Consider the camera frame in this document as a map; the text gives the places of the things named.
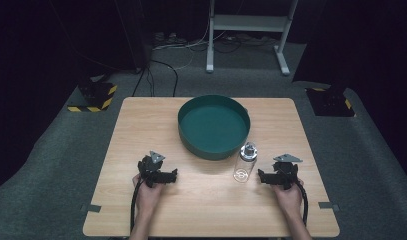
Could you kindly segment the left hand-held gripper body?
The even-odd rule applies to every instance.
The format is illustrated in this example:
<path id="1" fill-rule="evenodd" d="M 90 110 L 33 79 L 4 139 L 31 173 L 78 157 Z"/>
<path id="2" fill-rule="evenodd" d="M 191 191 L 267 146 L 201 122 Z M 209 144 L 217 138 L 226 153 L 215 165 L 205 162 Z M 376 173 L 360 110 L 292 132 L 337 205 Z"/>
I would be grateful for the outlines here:
<path id="1" fill-rule="evenodd" d="M 164 174 L 160 171 L 165 157 L 154 151 L 150 151 L 149 155 L 145 155 L 138 162 L 140 177 L 145 180 L 148 187 L 152 188 L 155 183 L 164 183 Z"/>

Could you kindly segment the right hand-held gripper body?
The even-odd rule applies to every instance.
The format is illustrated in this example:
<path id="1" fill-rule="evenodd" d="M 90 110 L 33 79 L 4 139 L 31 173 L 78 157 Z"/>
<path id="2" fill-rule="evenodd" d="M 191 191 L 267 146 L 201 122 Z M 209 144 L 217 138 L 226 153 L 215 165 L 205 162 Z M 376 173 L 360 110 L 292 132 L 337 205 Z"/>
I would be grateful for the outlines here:
<path id="1" fill-rule="evenodd" d="M 274 157 L 274 160 L 274 185 L 282 185 L 284 190 L 290 189 L 297 182 L 298 163 L 302 160 L 288 153 Z"/>

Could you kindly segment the person's left hand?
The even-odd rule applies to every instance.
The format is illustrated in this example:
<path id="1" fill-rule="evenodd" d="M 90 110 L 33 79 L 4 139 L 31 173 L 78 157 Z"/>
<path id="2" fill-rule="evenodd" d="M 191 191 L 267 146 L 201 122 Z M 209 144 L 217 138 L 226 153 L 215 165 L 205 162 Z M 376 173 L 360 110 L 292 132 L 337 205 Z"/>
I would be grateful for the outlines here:
<path id="1" fill-rule="evenodd" d="M 154 184 L 152 187 L 148 187 L 139 175 L 133 178 L 133 184 L 138 187 L 138 193 L 136 197 L 136 213 L 137 219 L 150 219 L 159 203 L 162 191 L 164 190 L 164 184 Z"/>

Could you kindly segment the person's right hand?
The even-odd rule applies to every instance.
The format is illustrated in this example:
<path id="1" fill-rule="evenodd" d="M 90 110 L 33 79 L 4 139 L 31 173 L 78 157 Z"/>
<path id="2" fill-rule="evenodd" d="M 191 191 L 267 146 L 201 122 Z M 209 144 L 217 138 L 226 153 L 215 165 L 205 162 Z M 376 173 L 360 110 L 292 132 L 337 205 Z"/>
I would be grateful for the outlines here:
<path id="1" fill-rule="evenodd" d="M 297 184 L 285 190 L 280 185 L 272 185 L 278 205 L 287 219 L 301 217 L 302 193 Z"/>

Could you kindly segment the clear plastic bottle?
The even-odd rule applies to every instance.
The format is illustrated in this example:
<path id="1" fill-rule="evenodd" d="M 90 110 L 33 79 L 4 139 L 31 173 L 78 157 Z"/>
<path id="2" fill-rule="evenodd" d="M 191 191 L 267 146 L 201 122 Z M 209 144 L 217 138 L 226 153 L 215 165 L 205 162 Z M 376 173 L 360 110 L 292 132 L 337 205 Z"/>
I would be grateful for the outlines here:
<path id="1" fill-rule="evenodd" d="M 233 178 L 240 183 L 247 182 L 257 161 L 257 147 L 253 142 L 244 144 L 236 159 Z"/>

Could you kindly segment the round green basin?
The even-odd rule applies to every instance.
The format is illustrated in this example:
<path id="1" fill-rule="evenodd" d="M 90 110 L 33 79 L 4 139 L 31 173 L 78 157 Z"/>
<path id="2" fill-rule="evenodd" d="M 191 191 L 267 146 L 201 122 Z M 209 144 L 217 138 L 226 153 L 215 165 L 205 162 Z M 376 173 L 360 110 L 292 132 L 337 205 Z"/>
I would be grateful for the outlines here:
<path id="1" fill-rule="evenodd" d="M 222 160 L 246 142 L 251 128 L 247 109 L 236 100 L 204 95 L 184 103 L 177 114 L 182 144 L 197 157 Z"/>

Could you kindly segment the black base with hazard stripes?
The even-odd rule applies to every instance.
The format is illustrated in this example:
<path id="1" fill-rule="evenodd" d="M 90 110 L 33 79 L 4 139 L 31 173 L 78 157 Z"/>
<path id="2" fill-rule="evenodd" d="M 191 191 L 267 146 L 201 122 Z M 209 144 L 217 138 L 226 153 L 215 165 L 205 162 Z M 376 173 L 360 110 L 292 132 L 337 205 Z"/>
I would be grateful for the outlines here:
<path id="1" fill-rule="evenodd" d="M 355 116 L 350 101 L 342 92 L 334 92 L 323 88 L 306 88 L 306 95 L 316 116 Z"/>
<path id="2" fill-rule="evenodd" d="M 78 85 L 68 99 L 70 112 L 101 112 L 110 106 L 117 86 L 113 83 L 93 82 Z"/>

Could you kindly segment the white metal stand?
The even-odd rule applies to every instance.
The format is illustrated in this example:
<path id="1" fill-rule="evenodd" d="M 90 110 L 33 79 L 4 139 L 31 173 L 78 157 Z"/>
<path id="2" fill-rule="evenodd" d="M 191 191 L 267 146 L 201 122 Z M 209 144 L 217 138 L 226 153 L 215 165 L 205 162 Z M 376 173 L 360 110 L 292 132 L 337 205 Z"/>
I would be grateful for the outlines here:
<path id="1" fill-rule="evenodd" d="M 252 16 L 252 15 L 222 15 L 215 13 L 215 0 L 210 0 L 208 49 L 206 57 L 206 71 L 214 71 L 214 32 L 215 31 L 250 31 L 280 33 L 281 38 L 273 51 L 283 75 L 290 74 L 289 67 L 283 54 L 288 34 L 294 19 L 299 0 L 291 0 L 286 16 Z"/>

